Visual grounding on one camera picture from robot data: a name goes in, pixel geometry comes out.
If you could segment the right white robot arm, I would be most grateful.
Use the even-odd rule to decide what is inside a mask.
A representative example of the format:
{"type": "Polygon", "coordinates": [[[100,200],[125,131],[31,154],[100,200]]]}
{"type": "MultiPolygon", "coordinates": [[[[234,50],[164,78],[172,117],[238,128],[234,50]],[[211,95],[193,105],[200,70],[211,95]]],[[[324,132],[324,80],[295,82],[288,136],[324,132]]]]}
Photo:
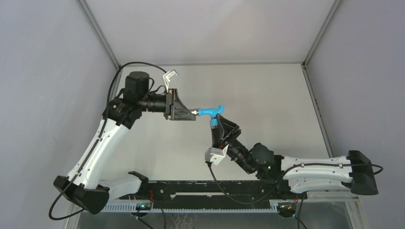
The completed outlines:
{"type": "Polygon", "coordinates": [[[238,137],[236,123],[217,114],[210,120],[212,146],[206,153],[209,165],[218,165],[226,156],[245,173],[268,183],[281,198],[315,190],[349,190],[362,196],[379,193],[375,165],[361,151],[326,159],[302,159],[276,155],[261,143],[247,149],[238,137]]]}

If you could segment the small metal pipe fitting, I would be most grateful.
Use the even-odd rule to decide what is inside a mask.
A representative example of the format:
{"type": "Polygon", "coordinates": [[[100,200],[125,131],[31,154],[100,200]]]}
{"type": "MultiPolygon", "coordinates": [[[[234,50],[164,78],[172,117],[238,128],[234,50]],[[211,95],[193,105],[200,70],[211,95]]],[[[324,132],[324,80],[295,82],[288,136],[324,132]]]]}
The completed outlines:
{"type": "Polygon", "coordinates": [[[191,109],[190,112],[191,112],[194,116],[199,116],[199,109],[191,109]]]}

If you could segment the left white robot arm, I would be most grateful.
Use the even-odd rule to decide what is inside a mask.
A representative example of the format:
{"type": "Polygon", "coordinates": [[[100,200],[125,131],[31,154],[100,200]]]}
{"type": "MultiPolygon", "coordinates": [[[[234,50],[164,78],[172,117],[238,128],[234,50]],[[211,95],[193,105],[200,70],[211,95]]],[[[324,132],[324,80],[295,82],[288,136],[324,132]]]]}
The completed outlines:
{"type": "Polygon", "coordinates": [[[163,75],[165,91],[158,94],[146,72],[131,72],[125,86],[108,102],[103,118],[81,159],[67,176],[57,176],[53,185],[61,195],[91,214],[97,214],[108,201],[133,194],[143,199],[149,194],[146,179],[136,172],[110,180],[100,176],[115,148],[129,132],[143,112],[162,113],[172,121],[194,121],[195,115],[181,102],[176,88],[169,88],[170,78],[177,75],[171,70],[163,75]]]}

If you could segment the blue plastic water faucet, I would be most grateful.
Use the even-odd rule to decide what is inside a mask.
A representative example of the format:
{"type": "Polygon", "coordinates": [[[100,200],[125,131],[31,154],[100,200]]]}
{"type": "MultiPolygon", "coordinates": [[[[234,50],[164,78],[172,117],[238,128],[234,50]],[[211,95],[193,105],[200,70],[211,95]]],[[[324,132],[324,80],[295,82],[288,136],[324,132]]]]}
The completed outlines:
{"type": "Polygon", "coordinates": [[[217,115],[221,115],[225,109],[224,105],[219,105],[217,108],[198,108],[198,116],[208,115],[210,116],[210,128],[218,126],[217,115]]]}

